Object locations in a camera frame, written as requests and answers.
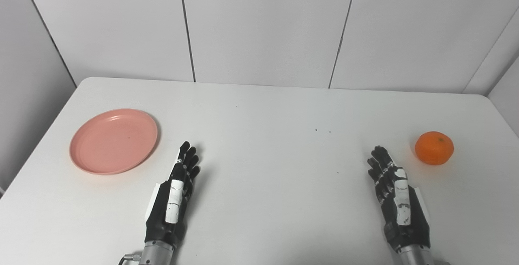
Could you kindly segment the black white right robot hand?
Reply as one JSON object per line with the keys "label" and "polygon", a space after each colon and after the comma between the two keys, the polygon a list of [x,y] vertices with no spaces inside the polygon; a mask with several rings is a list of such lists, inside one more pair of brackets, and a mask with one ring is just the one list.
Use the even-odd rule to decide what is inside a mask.
{"label": "black white right robot hand", "polygon": [[404,168],[379,145],[371,151],[367,163],[385,222],[384,236],[391,248],[395,252],[410,245],[430,248],[430,226]]}

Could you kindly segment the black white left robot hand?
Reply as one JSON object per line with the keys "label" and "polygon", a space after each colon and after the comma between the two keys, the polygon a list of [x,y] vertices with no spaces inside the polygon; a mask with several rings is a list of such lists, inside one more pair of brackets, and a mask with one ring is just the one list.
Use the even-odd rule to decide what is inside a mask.
{"label": "black white left robot hand", "polygon": [[176,247],[183,241],[187,233],[184,217],[193,195],[195,179],[201,171],[198,162],[196,147],[188,141],[184,142],[179,148],[169,178],[154,190],[145,223],[146,243],[162,241]]}

